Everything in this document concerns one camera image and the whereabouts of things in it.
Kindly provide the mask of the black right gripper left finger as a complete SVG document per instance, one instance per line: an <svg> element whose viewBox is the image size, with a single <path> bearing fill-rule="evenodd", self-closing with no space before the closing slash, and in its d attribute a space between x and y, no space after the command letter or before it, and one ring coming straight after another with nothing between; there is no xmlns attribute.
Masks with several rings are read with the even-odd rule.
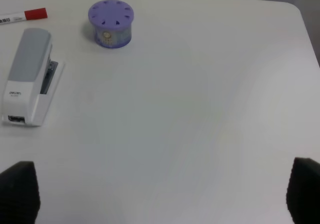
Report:
<svg viewBox="0 0 320 224"><path fill-rule="evenodd" d="M20 161L0 174L0 222L34 224L41 200L34 162Z"/></svg>

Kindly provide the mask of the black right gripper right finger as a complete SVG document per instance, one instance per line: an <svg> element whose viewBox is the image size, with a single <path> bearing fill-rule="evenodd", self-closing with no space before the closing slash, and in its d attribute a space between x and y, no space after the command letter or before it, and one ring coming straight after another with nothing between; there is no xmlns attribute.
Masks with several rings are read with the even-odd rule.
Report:
<svg viewBox="0 0 320 224"><path fill-rule="evenodd" d="M286 204L295 224L320 222L320 164L296 157L286 193Z"/></svg>

